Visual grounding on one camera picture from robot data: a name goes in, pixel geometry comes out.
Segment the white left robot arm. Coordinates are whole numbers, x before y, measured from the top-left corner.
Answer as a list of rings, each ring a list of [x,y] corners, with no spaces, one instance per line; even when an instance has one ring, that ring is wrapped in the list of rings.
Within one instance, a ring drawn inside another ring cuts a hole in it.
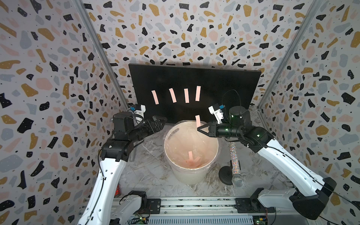
[[[153,116],[145,120],[132,112],[120,112],[113,116],[111,136],[102,145],[97,159],[99,173],[80,225],[126,225],[134,213],[145,210],[147,196],[142,191],[131,191],[113,210],[115,190],[119,184],[131,152],[144,138],[161,131],[167,119]]]

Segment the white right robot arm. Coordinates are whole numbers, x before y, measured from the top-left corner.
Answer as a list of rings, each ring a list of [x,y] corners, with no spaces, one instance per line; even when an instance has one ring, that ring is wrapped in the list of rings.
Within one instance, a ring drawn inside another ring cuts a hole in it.
[[[224,105],[210,106],[209,112],[216,121],[199,126],[198,132],[213,138],[233,138],[235,142],[240,142],[267,159],[294,184],[294,188],[289,190],[258,188],[250,198],[252,205],[256,209],[291,209],[307,219],[317,220],[337,183],[304,166],[265,128],[252,125],[249,110],[234,106],[225,118],[225,109]]]

